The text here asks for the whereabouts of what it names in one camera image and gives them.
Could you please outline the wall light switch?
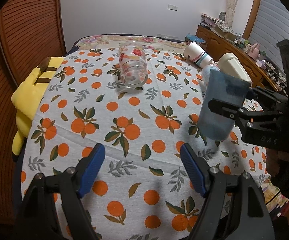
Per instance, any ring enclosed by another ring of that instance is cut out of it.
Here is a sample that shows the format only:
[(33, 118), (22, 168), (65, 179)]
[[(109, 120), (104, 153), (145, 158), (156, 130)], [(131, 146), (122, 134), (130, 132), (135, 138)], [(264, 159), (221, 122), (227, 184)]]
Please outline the wall light switch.
[(171, 5), (169, 4), (168, 7), (167, 7), (168, 10), (172, 10), (172, 11), (177, 11), (178, 10), (178, 7), (175, 6), (175, 5)]

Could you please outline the white striped paper cup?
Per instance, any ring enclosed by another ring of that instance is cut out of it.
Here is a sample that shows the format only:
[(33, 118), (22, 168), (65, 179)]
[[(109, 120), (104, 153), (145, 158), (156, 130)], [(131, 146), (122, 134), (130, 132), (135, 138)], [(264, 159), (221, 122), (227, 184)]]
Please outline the white striped paper cup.
[(184, 57), (200, 68), (212, 63), (212, 57), (196, 42), (191, 42), (183, 52)]

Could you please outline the brown louvered wardrobe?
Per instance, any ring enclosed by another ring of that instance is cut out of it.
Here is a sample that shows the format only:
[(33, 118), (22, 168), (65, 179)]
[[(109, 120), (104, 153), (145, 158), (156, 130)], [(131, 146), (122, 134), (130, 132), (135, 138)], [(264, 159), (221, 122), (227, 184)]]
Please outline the brown louvered wardrobe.
[(16, 109), (11, 96), (49, 56), (66, 54), (60, 0), (0, 0), (0, 223), (13, 224), (12, 140)]

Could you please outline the cream insulated mug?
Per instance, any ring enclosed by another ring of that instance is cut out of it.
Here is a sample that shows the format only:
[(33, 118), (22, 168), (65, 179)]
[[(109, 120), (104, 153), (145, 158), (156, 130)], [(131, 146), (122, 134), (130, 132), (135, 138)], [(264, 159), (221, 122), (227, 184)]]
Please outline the cream insulated mug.
[(244, 80), (252, 85), (251, 77), (233, 53), (224, 54), (218, 61), (218, 68), (223, 73)]

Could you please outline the wooden sideboard cabinet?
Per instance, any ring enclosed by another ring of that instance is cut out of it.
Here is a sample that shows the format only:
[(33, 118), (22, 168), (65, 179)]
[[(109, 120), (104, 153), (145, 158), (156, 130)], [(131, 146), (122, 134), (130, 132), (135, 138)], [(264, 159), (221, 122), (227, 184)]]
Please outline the wooden sideboard cabinet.
[(214, 61), (218, 62), (226, 53), (233, 53), (236, 55), (251, 78), (253, 83), (252, 87), (260, 86), (262, 88), (279, 92), (278, 86), (268, 77), (266, 71), (261, 69), (242, 49), (218, 36), (203, 25), (198, 25), (196, 36), (202, 38), (206, 42), (205, 50)]

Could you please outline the blue-grey plastic cup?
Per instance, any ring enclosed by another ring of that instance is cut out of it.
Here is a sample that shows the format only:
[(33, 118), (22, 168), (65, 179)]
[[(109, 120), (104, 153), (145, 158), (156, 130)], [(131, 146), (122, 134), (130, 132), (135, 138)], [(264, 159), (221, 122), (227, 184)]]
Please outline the blue-grey plastic cup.
[(242, 79), (211, 70), (197, 123), (200, 133), (216, 141), (227, 139), (250, 87)]

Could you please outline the grey window blind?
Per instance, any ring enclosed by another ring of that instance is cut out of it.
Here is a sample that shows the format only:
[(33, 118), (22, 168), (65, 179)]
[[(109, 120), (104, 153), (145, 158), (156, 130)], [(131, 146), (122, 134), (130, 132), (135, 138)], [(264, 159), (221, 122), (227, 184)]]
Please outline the grey window blind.
[(260, 50), (266, 53), (282, 72), (283, 64), (278, 42), (289, 40), (289, 12), (280, 0), (260, 0), (258, 13), (249, 41), (258, 43)]

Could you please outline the clear frosted plastic cup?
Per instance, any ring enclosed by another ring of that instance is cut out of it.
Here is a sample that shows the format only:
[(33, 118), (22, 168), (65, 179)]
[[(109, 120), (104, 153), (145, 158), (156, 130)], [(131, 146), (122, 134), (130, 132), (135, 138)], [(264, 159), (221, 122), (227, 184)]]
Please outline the clear frosted plastic cup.
[(201, 71), (201, 75), (202, 75), (202, 79), (203, 79), (203, 82), (205, 84), (205, 87), (208, 86), (209, 77), (210, 77), (210, 74), (211, 74), (212, 70), (215, 70), (217, 72), (220, 71), (220, 69), (217, 66), (213, 65), (213, 64), (209, 64), (209, 65), (205, 66), (202, 69), (202, 71)]

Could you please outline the orange print tablecloth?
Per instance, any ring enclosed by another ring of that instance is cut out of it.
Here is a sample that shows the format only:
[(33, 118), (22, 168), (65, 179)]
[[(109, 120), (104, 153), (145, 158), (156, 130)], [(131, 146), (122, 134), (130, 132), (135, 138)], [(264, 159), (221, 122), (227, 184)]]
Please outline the orange print tablecloth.
[(146, 83), (120, 80), (117, 48), (67, 55), (50, 81), (26, 144), (21, 192), (35, 174), (77, 165), (95, 144), (105, 160), (83, 206), (101, 239), (181, 239), (203, 205), (180, 159), (188, 143), (225, 174), (268, 177), (265, 149), (241, 140), (233, 128), (224, 141), (200, 134), (200, 72), (176, 53), (147, 49)]

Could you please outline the blue plastic bag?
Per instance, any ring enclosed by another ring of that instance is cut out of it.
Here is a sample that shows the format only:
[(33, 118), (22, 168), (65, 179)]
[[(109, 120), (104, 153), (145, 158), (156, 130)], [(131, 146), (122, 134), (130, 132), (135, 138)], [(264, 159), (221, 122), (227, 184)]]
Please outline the blue plastic bag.
[(192, 34), (187, 34), (185, 36), (185, 41), (196, 42), (196, 43), (205, 43), (205, 40), (203, 38), (199, 38), (199, 37), (192, 35)]

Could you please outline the floral bed quilt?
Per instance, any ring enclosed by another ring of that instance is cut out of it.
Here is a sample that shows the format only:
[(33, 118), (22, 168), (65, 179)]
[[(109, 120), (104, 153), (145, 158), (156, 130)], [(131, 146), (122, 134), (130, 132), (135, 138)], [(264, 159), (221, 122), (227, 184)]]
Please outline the floral bed quilt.
[(190, 41), (169, 40), (150, 36), (103, 34), (86, 36), (77, 40), (67, 53), (70, 54), (78, 50), (119, 48), (121, 45), (130, 42), (139, 43), (145, 49), (170, 51), (180, 54), (184, 52), (184, 49), (190, 43)]

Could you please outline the yellow plush toy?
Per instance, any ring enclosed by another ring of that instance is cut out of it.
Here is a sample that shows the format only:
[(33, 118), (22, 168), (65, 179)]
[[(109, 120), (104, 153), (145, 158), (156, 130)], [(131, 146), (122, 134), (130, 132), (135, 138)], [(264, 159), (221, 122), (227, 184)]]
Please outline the yellow plush toy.
[(11, 101), (16, 108), (17, 126), (12, 143), (12, 153), (15, 156), (20, 154), (45, 90), (63, 61), (63, 57), (45, 58), (12, 94)]

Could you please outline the pink kettle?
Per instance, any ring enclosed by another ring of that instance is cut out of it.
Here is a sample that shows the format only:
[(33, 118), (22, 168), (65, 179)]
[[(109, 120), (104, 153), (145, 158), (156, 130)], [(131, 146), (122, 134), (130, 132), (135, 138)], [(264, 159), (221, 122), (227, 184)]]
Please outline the pink kettle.
[(256, 60), (259, 57), (259, 44), (254, 43), (248, 52), (249, 57)]

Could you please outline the clear floral glass cup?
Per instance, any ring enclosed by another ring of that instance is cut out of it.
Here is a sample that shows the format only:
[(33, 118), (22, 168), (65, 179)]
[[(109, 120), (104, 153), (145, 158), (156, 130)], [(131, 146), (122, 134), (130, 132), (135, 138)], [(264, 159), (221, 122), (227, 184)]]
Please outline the clear floral glass cup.
[(148, 79), (147, 59), (143, 46), (135, 41), (123, 43), (119, 50), (120, 80), (128, 87), (142, 87)]

